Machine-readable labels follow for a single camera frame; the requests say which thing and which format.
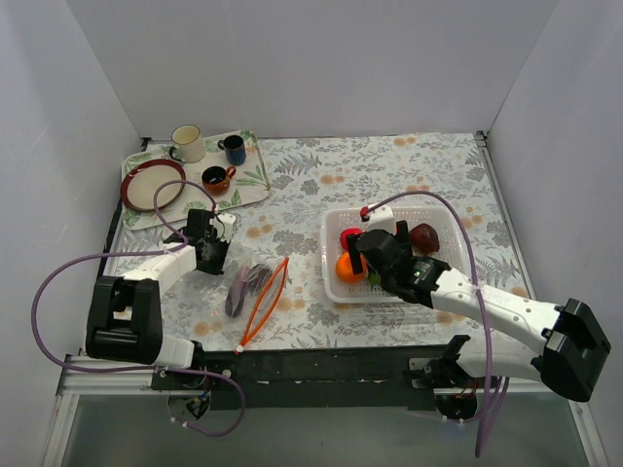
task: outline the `orange mug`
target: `orange mug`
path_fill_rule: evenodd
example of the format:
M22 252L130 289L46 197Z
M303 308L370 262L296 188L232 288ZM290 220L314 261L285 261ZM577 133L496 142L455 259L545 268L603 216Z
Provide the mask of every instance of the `orange mug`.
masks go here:
M227 167L227 170L218 165L214 165L203 172L203 187L211 195L223 195L229 190L230 182L234 175L236 175L236 168L233 165Z

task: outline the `plate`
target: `plate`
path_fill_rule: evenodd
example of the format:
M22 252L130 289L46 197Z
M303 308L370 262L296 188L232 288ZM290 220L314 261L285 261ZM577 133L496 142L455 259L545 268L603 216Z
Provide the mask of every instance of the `plate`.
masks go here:
M121 199L127 207L137 211L154 209L154 193L163 183L186 180L182 166L167 159L147 161L132 170L121 184ZM169 185L158 194L158 207L163 208L174 201L185 185Z

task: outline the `white wall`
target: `white wall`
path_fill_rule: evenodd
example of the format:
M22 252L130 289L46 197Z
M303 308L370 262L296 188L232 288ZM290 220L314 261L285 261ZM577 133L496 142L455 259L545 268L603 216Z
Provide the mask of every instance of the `white wall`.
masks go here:
M0 465L31 467L59 368L35 346L30 303L56 266L101 251L138 139L64 1L0 1L0 63ZM44 296L56 355L84 342L96 269L76 267Z
M590 403L611 465L623 464L622 84L623 3L561 0L491 132L538 297L586 302L612 343Z
M67 0L141 135L489 129L557 0Z

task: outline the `blue mug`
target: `blue mug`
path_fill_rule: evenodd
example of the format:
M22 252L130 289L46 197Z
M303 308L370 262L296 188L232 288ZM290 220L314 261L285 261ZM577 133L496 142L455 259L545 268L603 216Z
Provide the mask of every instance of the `blue mug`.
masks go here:
M231 165L243 165L244 161L246 161L244 140L237 134L221 139L217 144L221 151L225 151L227 161Z

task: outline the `orange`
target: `orange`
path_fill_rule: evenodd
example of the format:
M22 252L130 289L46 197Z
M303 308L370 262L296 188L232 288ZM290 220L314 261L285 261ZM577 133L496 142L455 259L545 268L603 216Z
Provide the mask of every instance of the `orange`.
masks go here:
M361 257L361 263L363 264L363 272L360 274L353 273L352 266L350 265L350 255L347 252L342 255L335 264L335 272L340 280L348 284L354 284L363 279L368 273L368 266L366 265L366 260L363 259L363 256Z

